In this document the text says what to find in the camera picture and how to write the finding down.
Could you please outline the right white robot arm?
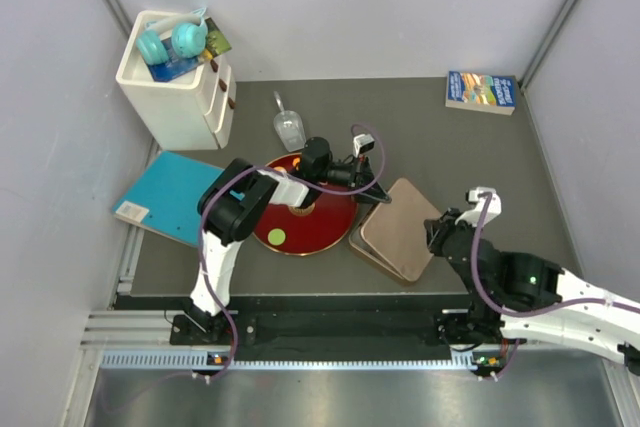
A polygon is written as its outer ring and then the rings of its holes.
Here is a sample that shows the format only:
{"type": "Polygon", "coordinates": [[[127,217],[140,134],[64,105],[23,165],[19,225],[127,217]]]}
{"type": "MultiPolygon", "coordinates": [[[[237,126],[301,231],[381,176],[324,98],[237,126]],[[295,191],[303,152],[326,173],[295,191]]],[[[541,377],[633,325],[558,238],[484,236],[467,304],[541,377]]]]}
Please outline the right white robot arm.
{"type": "Polygon", "coordinates": [[[424,223],[431,254],[467,289],[463,314],[436,324],[449,344],[546,342],[584,350],[639,372],[639,305],[534,254],[501,251],[457,209],[424,223]]]}

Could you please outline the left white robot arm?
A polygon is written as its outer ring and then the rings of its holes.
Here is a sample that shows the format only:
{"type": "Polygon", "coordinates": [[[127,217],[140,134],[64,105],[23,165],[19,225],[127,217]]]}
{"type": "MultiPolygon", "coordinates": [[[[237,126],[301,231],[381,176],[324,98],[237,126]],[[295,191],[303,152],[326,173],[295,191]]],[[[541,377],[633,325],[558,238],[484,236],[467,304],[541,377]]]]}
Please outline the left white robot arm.
{"type": "Polygon", "coordinates": [[[358,203],[391,201],[367,157],[376,141],[372,133],[355,134],[351,156],[336,161],[328,141],[313,137],[289,170],[236,158],[222,171],[197,205],[199,272],[184,309],[197,337],[216,343],[226,334],[226,323],[233,323],[227,306],[236,258],[269,206],[307,209],[323,195],[354,197],[358,203]]]}

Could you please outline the beige tin lid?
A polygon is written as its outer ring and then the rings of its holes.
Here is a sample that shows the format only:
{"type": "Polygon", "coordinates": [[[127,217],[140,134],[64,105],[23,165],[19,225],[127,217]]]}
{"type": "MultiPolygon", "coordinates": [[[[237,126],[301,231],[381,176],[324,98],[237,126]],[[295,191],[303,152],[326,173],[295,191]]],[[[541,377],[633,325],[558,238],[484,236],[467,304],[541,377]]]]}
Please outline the beige tin lid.
{"type": "Polygon", "coordinates": [[[389,189],[391,202],[378,204],[359,227],[365,252],[405,283],[416,282],[433,258],[426,241],[426,220],[441,212],[408,179],[389,189]]]}

